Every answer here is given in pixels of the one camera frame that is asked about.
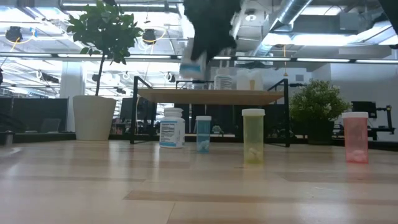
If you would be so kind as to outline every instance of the black metal table frame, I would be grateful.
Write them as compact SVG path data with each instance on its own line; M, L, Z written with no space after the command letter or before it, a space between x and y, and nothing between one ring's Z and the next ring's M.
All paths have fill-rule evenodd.
M137 101L138 101L138 82L141 82L143 85L145 85L148 88L152 88L148 83L146 83L142 78L135 76L134 77L134 89L133 89L133 95L132 95L132 113L131 113L131 137L130 137L130 144L135 144L136 140L136 114L137 114ZM275 90L277 91L278 86L283 86L284 87L284 104L285 104L285 147L290 147L290 111L289 111L289 81L287 78L284 78L283 80L279 81L275 85L273 85L271 88L268 89L268 91ZM151 129L154 129L154 120L156 117L156 105L157 103L151 102L154 104L151 120L150 120L150 126Z
M141 82L148 88L152 88L148 83L146 83L141 77L135 76L134 77L134 86L133 86L133 93L132 93L132 110L131 110L131 127L130 127L130 144L135 144L136 139L136 122L137 122L137 102L138 102L138 82ZM157 103L151 102L154 104L152 107L153 111L150 117L150 135L153 136L155 133L154 130L154 121L156 119L156 107Z
M272 87L268 89L268 91L275 90L278 91L278 86L284 87L284 105L285 105L285 147L290 147L290 109L289 109L289 80L287 78L282 79Z

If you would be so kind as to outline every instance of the white pill bottle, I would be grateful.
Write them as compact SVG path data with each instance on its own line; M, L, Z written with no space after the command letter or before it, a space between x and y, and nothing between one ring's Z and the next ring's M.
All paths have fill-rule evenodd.
M179 149L185 145L185 120L182 113L165 112L165 117L160 122L161 147Z

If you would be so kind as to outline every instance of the small tree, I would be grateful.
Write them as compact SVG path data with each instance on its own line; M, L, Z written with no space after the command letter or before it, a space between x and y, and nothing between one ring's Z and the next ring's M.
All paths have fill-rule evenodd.
M340 89L330 82L311 80L290 101L290 115L296 121L333 121L351 105L340 97Z
M71 25L67 32L74 33L74 42L80 41L87 46L81 54L102 54L95 91L98 96L105 59L112 59L111 64L126 64L126 57L130 57L129 48L135 46L143 31L134 22L134 15L125 15L120 6L97 0L96 6L87 5L84 11L79 19L70 16Z

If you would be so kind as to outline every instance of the ceiling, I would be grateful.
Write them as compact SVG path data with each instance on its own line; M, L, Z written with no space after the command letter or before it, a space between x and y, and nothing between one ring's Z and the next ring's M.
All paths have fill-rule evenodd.
M70 35L65 31L68 26L66 20L68 15L78 17L82 14L79 11L80 7L86 3L93 3L90 0L63 0L60 7L44 7L42 5L34 5L31 7L16 7L11 3L7 6L0 6L0 48L2 52L45 52L45 53L79 53L82 45L74 43ZM164 1L117 1L125 4L126 10L131 10L134 17L139 21L139 27L145 29L155 29L156 36L160 38L153 46L148 46L140 41L139 45L130 49L132 54L167 54L167 55L181 55L187 38L193 37L192 25L187 21L183 15L181 1L169 1L172 12L162 12L164 8ZM236 15L233 20L234 29L237 33L238 48L232 51L236 55L251 55L261 43L264 43L264 24L268 17L278 12L280 8L280 0L247 0L244 1L243 8L245 9L240 15ZM299 18L305 16L337 16L345 12L350 12L358 18L364 18L364 23L368 24L372 18L372 13L380 10L378 1L373 0L313 0L311 5L307 7ZM252 21L247 20L248 14L255 16ZM297 27L300 24L305 26L306 21L297 19ZM17 44L13 48L13 43L5 38L5 33L10 26L22 27L24 44ZM395 32L390 29L384 30L382 33L384 37L379 37L377 32L385 29L386 26L374 28L363 36L354 35L359 38L360 44L356 43L356 47L344 46L319 46L319 45L297 45L295 42L289 42L283 46L273 45L271 48L271 55L275 57L340 57L340 58L384 58L390 49L386 45L377 45L382 41L396 37ZM276 42L281 41L278 35ZM295 40L295 37L300 34L293 34L288 36L289 40ZM40 81L37 77L37 71L41 70L51 76L61 79L62 63L59 60L23 60L19 58L7 58L2 66L4 70L5 84L15 85L34 85L34 88L8 88L7 92L3 90L0 94L20 94L20 95L45 95L49 97L56 97L59 92L59 85L53 85L51 88L37 87L37 85L49 85L48 83ZM83 62L87 71L88 87L94 86L95 82L91 77L98 72L98 62ZM279 69L283 67L283 63L275 63L270 67ZM319 64L311 63L291 63L289 67L302 67L308 70L315 69ZM160 62L128 62L127 65L112 65L105 63L104 76L101 79L101 86L119 86L126 88L127 94L121 95L116 93L114 89L101 89L100 95L122 98L129 96L129 87L132 86L132 77L135 75L141 76L154 87L172 88L174 83L169 83L166 79L168 73L178 75L179 63L160 63ZM94 91L88 90L87 94L93 94Z

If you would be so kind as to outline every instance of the wooden table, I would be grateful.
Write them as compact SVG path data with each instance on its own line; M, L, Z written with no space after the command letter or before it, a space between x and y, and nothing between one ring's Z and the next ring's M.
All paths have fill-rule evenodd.
M141 82L148 88L138 89ZM278 86L283 86L283 91L277 91ZM283 79L272 86L268 91L254 90L173 90L153 89L143 79L134 77L133 101L132 101L132 124L136 122L136 105L138 95L148 101L156 103L178 103L178 104L199 104L199 105L249 105L265 106L284 98L285 103L285 145L290 146L290 118L289 118L289 82ZM153 111L151 126L154 125L156 111ZM130 143L134 144L135 131L131 132Z
M398 153L243 144L198 154L158 142L60 141L0 147L1 224L396 224Z
M263 106L284 97L283 92L246 90L140 89L138 95L154 103Z

